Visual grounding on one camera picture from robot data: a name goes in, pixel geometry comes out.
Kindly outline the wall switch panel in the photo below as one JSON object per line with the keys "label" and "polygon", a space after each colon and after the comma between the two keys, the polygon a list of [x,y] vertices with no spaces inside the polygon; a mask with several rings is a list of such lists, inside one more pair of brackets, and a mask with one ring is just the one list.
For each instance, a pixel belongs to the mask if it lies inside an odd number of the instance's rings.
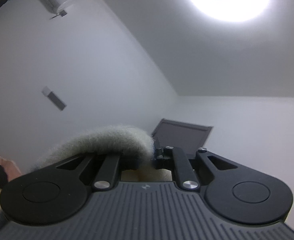
{"label": "wall switch panel", "polygon": [[42,94],[47,97],[60,111],[63,111],[67,105],[48,87],[44,87]]}

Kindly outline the grey door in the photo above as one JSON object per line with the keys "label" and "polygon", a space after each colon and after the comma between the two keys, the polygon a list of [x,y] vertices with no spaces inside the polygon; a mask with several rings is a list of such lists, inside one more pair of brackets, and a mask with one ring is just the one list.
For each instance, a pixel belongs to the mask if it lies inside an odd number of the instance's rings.
{"label": "grey door", "polygon": [[212,126],[162,119],[152,132],[152,137],[158,140],[161,147],[178,147],[188,157],[195,158],[197,150],[205,145],[212,129]]}

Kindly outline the cream striped fleece sweater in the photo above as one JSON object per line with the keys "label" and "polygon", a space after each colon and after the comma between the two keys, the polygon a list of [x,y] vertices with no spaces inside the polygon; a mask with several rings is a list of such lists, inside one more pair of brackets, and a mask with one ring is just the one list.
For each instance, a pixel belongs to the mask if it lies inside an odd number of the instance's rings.
{"label": "cream striped fleece sweater", "polygon": [[90,153],[95,157],[99,153],[111,152],[120,152],[124,157],[132,157],[137,161],[137,168],[125,168],[122,171],[122,181],[172,180],[169,170],[156,170],[153,167],[154,140],[152,137],[143,129],[129,125],[101,127],[71,137],[41,156],[29,171],[36,171],[82,153]]}

